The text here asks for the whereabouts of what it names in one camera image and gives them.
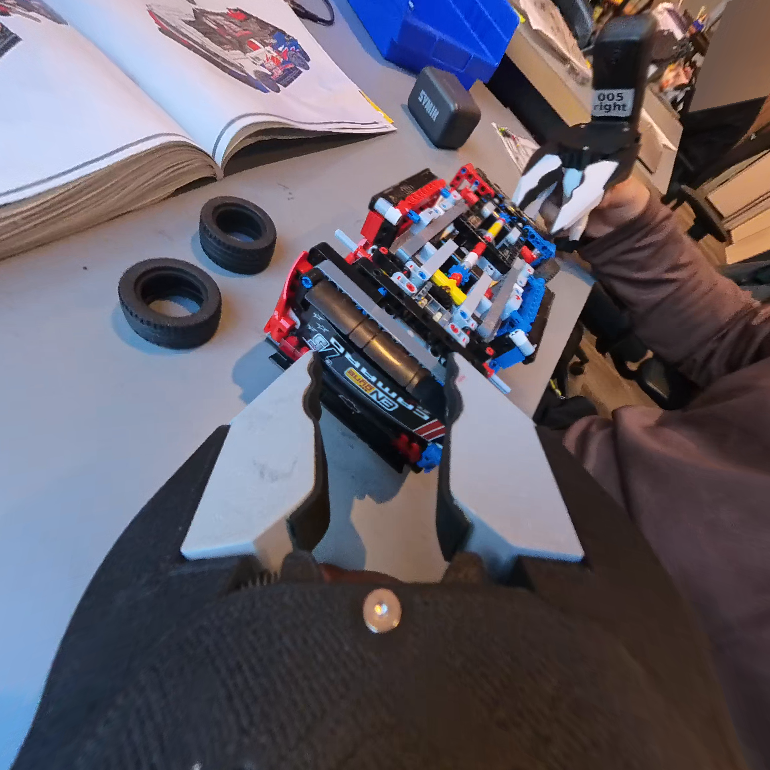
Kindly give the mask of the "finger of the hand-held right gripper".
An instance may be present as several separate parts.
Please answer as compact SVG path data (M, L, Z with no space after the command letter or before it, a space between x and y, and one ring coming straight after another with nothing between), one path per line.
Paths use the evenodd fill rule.
M538 159L533 156L515 188L513 204L519 209L539 209L562 177L563 161L560 156L553 153Z
M601 160L584 169L564 169L562 203L550 227L552 236L575 242L583 236L591 213L601 203L619 166L617 160Z

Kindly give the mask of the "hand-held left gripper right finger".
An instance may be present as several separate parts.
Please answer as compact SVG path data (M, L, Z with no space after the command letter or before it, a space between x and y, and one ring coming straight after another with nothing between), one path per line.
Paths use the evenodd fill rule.
M578 563L584 550L536 427L460 355L447 361L438 467L438 543L446 562L519 557Z

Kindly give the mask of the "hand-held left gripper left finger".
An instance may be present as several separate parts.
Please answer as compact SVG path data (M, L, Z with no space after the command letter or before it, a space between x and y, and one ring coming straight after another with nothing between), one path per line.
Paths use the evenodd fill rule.
M322 363L304 354L230 423L180 548L189 561L313 551L330 525Z

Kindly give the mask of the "toy brick car chassis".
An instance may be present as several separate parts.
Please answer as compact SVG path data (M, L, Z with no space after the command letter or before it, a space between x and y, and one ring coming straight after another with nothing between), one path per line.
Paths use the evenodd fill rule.
M429 168L374 195L346 255L328 243L295 261L265 325L286 370L313 352L322 406L396 472L438 466L450 355L500 391L537 355L553 303L534 266L555 255L534 215L471 164Z

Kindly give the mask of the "black toy tyre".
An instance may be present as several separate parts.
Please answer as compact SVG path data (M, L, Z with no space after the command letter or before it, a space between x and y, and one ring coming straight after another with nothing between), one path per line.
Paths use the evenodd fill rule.
M209 259L235 274L265 271L273 258L277 232L262 208L239 197L214 197L199 214L199 242Z
M195 349L209 342L219 328L223 310L219 287L188 262L145 259L121 275L117 290L129 328L158 347Z

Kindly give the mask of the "person's right forearm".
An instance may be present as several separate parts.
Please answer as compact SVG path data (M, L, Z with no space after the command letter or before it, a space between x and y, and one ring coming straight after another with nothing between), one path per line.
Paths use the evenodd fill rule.
M739 385L768 406L768 306L719 274L656 197L635 239L591 240L579 253L654 353L700 388Z

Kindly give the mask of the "grey desk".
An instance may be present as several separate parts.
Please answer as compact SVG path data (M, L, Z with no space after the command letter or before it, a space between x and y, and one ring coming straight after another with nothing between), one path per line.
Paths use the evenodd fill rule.
M574 78L567 65L546 45L542 35L532 30L526 14L522 13L521 18L507 46L507 57L564 123L572 126L588 122L592 87ZM655 169L650 170L643 162L638 162L634 174L663 196L669 189L682 126L668 102L650 86L644 93L643 109L647 123L655 128L648 137L658 137L661 154Z
M218 426L280 374L263 327L305 248L360 232L372 194L417 170L483 168L510 194L517 169L492 123L528 126L476 83L482 119L457 152L434 148L406 107L414 78L386 63L345 2L336 24L309 29L394 120L365 140L261 141L219 182L2 261L2 768L29 729L72 613L103 558L149 498ZM199 210L220 195L273 218L269 268L238 276L197 240ZM223 314L199 349L140 339L117 296L120 276L150 257L197 264L216 280Z

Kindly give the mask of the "person's right hand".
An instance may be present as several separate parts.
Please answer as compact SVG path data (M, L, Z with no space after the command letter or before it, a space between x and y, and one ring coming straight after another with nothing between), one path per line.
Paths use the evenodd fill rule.
M566 228L555 229L557 207L554 200L544 203L541 214L557 238L633 240L644 230L644 212L650 191L638 178L630 177L607 190L597 206Z

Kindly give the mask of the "printed sticker sheet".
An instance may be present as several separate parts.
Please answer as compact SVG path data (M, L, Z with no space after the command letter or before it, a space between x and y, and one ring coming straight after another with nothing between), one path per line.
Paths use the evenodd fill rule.
M491 125L497 136L501 139L517 171L523 174L527 164L537 150L540 149L540 146L532 139L514 134L505 126L500 126L495 122L492 122Z

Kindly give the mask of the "white printed paper sheet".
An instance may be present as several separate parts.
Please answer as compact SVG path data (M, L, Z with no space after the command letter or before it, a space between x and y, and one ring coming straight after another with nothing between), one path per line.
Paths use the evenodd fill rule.
M589 85L592 67L557 5L552 1L516 1L515 4L530 28L567 67L573 79L581 85Z

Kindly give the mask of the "dark grey power adapter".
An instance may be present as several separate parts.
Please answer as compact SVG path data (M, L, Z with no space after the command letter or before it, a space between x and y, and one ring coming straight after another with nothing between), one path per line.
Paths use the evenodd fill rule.
M407 108L419 128L439 149L459 149L480 122L480 107L457 76L434 66L423 68Z

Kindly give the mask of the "blue plastic bin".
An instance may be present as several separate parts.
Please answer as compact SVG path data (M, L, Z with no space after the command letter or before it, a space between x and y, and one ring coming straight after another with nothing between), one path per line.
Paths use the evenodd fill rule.
M508 1L350 1L380 54L409 72L452 73L467 89L487 83L521 17Z

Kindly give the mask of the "black office chair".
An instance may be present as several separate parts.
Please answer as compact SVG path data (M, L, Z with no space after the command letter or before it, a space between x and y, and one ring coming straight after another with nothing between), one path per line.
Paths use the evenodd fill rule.
M608 357L625 380L635 383L660 409L686 407L700 389L643 343L622 303L595 283L579 317L596 351Z

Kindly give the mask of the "person's dark brown clothing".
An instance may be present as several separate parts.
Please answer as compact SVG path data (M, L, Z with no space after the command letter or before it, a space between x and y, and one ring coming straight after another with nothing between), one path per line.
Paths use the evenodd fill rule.
M563 438L697 613L753 768L769 753L768 373L765 359L687 408L622 407Z

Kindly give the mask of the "open instruction booklet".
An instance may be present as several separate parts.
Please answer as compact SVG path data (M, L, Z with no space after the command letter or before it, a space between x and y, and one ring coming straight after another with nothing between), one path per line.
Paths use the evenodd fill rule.
M262 140L395 131L288 2L2 2L1 21L2 260Z

